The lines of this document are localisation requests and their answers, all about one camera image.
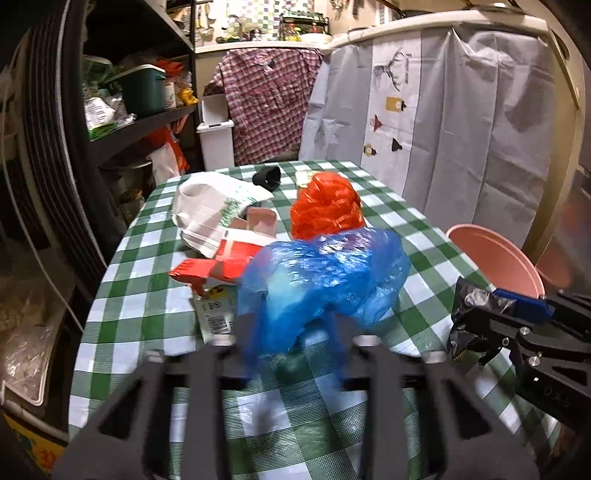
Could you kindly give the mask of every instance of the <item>green storage basket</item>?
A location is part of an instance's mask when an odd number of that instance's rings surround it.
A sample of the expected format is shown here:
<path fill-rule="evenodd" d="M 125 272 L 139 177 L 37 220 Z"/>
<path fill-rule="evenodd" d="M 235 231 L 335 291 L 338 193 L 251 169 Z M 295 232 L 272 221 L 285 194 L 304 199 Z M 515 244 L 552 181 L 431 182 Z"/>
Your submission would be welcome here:
<path fill-rule="evenodd" d="M 165 78 L 163 69 L 146 64 L 115 75 L 105 83 L 119 83 L 127 112 L 143 117 L 164 111 Z"/>

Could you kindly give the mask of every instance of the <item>shower curtain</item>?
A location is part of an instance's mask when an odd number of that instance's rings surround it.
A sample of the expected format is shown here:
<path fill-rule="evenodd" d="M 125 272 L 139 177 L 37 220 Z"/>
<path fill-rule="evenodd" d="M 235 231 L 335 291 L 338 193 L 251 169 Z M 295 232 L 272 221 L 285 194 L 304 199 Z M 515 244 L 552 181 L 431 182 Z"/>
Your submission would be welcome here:
<path fill-rule="evenodd" d="M 473 24 L 391 34 L 326 56 L 300 160 L 349 160 L 446 230 L 491 228 L 519 247 L 550 167 L 553 54 Z"/>

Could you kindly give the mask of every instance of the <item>pink bowl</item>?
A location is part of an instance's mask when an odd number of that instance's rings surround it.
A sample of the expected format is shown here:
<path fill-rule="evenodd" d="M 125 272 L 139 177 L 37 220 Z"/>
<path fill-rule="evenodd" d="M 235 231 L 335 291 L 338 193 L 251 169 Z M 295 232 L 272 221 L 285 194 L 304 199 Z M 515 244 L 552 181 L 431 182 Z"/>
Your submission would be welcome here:
<path fill-rule="evenodd" d="M 534 265 L 504 236 L 470 223 L 454 225 L 446 235 L 474 260 L 495 287 L 535 299 L 545 294 Z"/>

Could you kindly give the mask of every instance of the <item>white cable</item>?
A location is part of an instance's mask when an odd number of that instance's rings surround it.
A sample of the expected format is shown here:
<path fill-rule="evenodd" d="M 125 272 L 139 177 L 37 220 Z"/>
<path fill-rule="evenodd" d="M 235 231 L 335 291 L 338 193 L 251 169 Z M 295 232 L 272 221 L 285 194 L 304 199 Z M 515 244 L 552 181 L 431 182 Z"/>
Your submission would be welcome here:
<path fill-rule="evenodd" d="M 17 54 L 21 49 L 21 43 L 22 43 L 22 39 L 18 43 L 17 47 L 14 50 L 14 53 L 12 54 L 12 60 L 10 61 L 10 64 L 8 66 L 9 72 L 11 72 L 12 68 L 14 67 L 14 63 L 17 58 Z M 53 289 L 53 291 L 59 297 L 61 302 L 65 305 L 66 310 L 70 313 L 70 315 L 74 319 L 74 322 L 76 322 L 76 325 L 78 325 L 78 328 L 80 329 L 80 331 L 82 333 L 84 333 L 84 329 L 82 328 L 82 325 L 80 324 L 80 321 L 78 320 L 78 317 L 76 316 L 76 314 L 74 313 L 74 311 L 72 310 L 70 305 L 68 304 L 67 300 L 61 295 L 61 292 L 58 290 L 56 285 L 51 281 L 51 278 L 49 277 L 49 275 L 47 274 L 47 271 L 43 267 L 43 263 L 41 262 L 41 258 L 39 257 L 39 254 L 37 253 L 37 249 L 35 248 L 35 245 L 33 244 L 33 240 L 31 239 L 31 236 L 29 235 L 29 232 L 27 230 L 27 226 L 25 224 L 25 220 L 23 220 L 23 218 L 22 218 L 21 212 L 18 209 L 17 200 L 14 197 L 14 192 L 12 191 L 12 185 L 10 184 L 10 177 L 8 175 L 6 153 L 4 150 L 4 132 L 5 132 L 5 128 L 6 128 L 6 104 L 7 104 L 7 99 L 8 99 L 8 88 L 9 87 L 10 87 L 10 82 L 7 82 L 6 88 L 4 89 L 4 94 L 2 95 L 2 122 L 0 123 L 0 136 L 2 137 L 2 141 L 1 141 L 2 147 L 1 147 L 0 151 L 2 153 L 2 162 L 4 164 L 4 177 L 6 178 L 6 186 L 8 189 L 8 194 L 10 195 L 10 200 L 12 202 L 12 206 L 14 208 L 14 211 L 17 214 L 18 223 L 21 224 L 22 231 L 25 234 L 25 237 L 27 238 L 27 242 L 29 244 L 29 247 L 31 247 L 31 250 L 33 251 L 33 255 L 35 255 L 35 259 L 37 260 L 37 263 L 39 264 L 39 267 L 41 268 L 41 272 L 43 272 L 43 275 L 45 276 L 46 280 L 49 282 L 49 285 L 51 285 L 51 288 Z"/>

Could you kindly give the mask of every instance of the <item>green checkered tablecloth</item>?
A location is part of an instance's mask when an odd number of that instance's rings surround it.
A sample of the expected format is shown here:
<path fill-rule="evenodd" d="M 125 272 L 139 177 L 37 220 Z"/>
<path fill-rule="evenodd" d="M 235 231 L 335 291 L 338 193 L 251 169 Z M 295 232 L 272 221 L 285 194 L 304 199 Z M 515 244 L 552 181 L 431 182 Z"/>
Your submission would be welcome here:
<path fill-rule="evenodd" d="M 454 285 L 462 275 L 485 286 L 476 265 L 444 233 L 380 181 L 351 162 L 281 163 L 281 188 L 272 206 L 278 239 L 290 239 L 290 207 L 296 199 L 298 170 L 336 170 L 348 178 L 363 202 L 368 225 L 392 228 L 402 237 L 412 269 L 396 312 L 389 310 L 378 333 L 397 352 L 418 355 L 443 349 L 451 327 Z M 221 170 L 250 181 L 262 166 Z M 100 285 L 78 351 L 70 396 L 74 435 L 144 352 L 167 355 L 194 350 L 195 312 L 191 291 L 167 272 L 194 252 L 180 241 L 171 220 L 174 192 L 187 177 L 159 186 L 129 227 Z M 278 355 L 268 371 L 245 391 L 225 391 L 223 409 L 230 470 L 235 480 L 356 478 L 366 395 L 341 392 L 328 366 L 326 338 L 304 335 L 288 355 Z M 532 453 L 546 455 L 556 439 L 556 421 L 515 396 L 508 351 L 483 370 L 473 358 L 460 366 L 508 428 Z M 417 410 L 405 390 L 405 428 L 410 477 L 421 476 Z M 179 476 L 188 392 L 174 396 L 170 430 L 171 475 Z"/>

